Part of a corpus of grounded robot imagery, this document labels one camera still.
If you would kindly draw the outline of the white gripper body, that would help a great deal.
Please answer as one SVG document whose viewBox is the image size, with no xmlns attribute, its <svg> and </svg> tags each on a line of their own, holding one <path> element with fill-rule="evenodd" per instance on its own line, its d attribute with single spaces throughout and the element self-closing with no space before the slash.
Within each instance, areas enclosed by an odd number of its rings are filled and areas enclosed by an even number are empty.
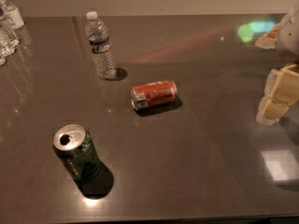
<svg viewBox="0 0 299 224">
<path fill-rule="evenodd" d="M 280 21 L 276 51 L 287 63 L 299 63 L 299 1 Z"/>
</svg>

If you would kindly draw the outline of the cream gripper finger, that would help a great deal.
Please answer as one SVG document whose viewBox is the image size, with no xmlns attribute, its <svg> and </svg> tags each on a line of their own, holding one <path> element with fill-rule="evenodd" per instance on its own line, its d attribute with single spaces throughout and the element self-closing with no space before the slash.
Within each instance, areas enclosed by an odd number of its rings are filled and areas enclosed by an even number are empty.
<svg viewBox="0 0 299 224">
<path fill-rule="evenodd" d="M 280 70 L 272 69 L 267 77 L 256 121 L 271 126 L 299 100 L 299 65 L 288 63 Z"/>
<path fill-rule="evenodd" d="M 268 32 L 258 38 L 255 46 L 261 49 L 274 49 L 276 47 L 276 37 L 278 32 L 278 25 L 275 25 Z"/>
</svg>

